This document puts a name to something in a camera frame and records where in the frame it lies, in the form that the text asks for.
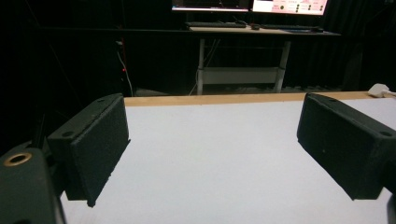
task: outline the white tabletop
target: white tabletop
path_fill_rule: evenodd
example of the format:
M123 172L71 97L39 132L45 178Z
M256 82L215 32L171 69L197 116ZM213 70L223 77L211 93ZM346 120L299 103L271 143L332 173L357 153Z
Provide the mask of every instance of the white tabletop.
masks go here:
M346 100L396 129L395 99ZM352 201L297 142L303 102L127 107L131 143L96 206L68 223L387 223L390 192Z

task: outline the desk leg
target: desk leg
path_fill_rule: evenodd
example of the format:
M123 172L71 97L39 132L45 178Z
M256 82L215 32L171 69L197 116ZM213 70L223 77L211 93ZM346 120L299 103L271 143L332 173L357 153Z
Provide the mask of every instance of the desk leg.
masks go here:
M202 95L202 90L204 88L204 54L205 54L205 40L201 39L199 46L197 95Z
M290 45L291 45L290 41L285 42L285 45L283 46L282 57L280 58L280 64L279 67L277 68L276 81L274 86L274 92L277 93L280 93L280 91L282 90L283 77L285 76L286 64L288 63Z

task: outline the cable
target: cable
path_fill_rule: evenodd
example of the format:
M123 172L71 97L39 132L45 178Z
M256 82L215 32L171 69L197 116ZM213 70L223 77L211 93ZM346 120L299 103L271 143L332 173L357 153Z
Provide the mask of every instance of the cable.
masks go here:
M396 92L394 92L394 91L383 91L384 92L384 94L389 94L389 95L392 95L392 96L396 96Z
M206 57L204 58L204 63L205 63L207 58L210 56L209 61L206 63L206 65L204 65L204 67L207 67L210 64L210 61L212 61L213 55L215 54L215 51L218 48L219 43L220 43L220 39L219 40L215 39L215 41L213 41L210 51L207 53ZM192 87L192 90L190 91L189 96L192 94L192 92L195 90L195 88L198 85L198 70L199 70L199 68L195 72L195 85Z
M123 27L126 27L126 19L125 19L125 6L123 4L123 0L121 0L121 13L122 13L122 22L123 22Z
M38 22L38 19L37 19L37 17L35 16L35 13L33 12L32 8L31 8L31 6L30 6L30 4L29 4L29 1L28 1L28 0L25 0L24 2L25 2L25 4L26 4L26 6L29 8L29 12L30 12L31 16L32 16L33 19L34 19L35 24L36 24L38 27L40 27L40 23ZM79 105L81 108L83 108L82 102L80 101L80 99L79 99L79 97L78 97L78 94L77 94L76 90L73 88L73 85L72 85L72 83L71 83L69 77L67 76L66 72L64 71L64 67L63 67L62 64L61 64L61 61L59 60L59 57L58 57L58 55L57 55L55 49L53 48L53 46L51 45L51 43L48 41L48 39L47 39L47 38L45 38L45 39L46 39L46 41L47 41L47 44L49 45L49 48L50 48L50 50L51 50L53 56L55 57L55 60L56 60L56 62L57 62L57 64L58 64L59 68L61 69L61 73L64 75L64 78L66 79L67 85L69 86L69 88L70 88L71 91L73 92L74 96L76 97L76 100L77 100L77 102L78 102L78 105Z
M248 25L247 22L238 20L238 18L236 18L235 16L233 16L233 19L235 20L235 23L243 23L243 24L245 24L245 25Z
M122 61L120 53L117 51L117 55L119 56L119 60L122 64L122 67L125 69L125 75L126 75L126 79L128 80L128 84L129 84L129 88L131 91L131 95L134 94L133 89L132 89L132 84L131 84L131 80L129 79L129 75L128 75L128 70L126 69L125 63Z

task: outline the dark background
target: dark background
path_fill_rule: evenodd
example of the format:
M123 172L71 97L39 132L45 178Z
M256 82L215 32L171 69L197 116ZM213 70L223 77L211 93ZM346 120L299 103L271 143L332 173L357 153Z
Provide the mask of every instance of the dark background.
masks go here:
M284 86L367 91L375 83L385 83L396 90L393 65L396 12L395 4L387 2L330 0L322 17L252 13L187 17L184 13L171 12L171 1L7 1L0 6L5 30L0 46L3 59L0 61L3 103L0 155L33 139L41 124L45 124L44 135L53 132L101 96L115 92L133 95L117 53L127 65L134 89L186 95L195 83L197 38L49 37L34 35L28 29L41 26L179 30L187 18L319 25L345 36L378 36L380 41L292 43ZM223 39L210 66L276 65L281 52L271 48L279 44L275 40L263 43Z

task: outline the desk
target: desk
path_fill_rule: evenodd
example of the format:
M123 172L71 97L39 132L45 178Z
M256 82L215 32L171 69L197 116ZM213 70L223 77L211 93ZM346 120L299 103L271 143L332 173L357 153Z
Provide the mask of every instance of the desk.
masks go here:
M260 34L260 35L337 35L334 33L293 33L281 30L251 30L247 28L212 28L191 27L193 32L223 32L229 34ZM291 42L286 40L278 67L205 67L205 39L201 38L198 62L197 94L202 95L204 84L234 84L234 83L275 83L274 92L282 89L286 72Z
M396 128L395 99L323 94ZM62 196L68 223L387 223L387 190L351 201L297 143L303 99L125 99L131 144L94 208Z

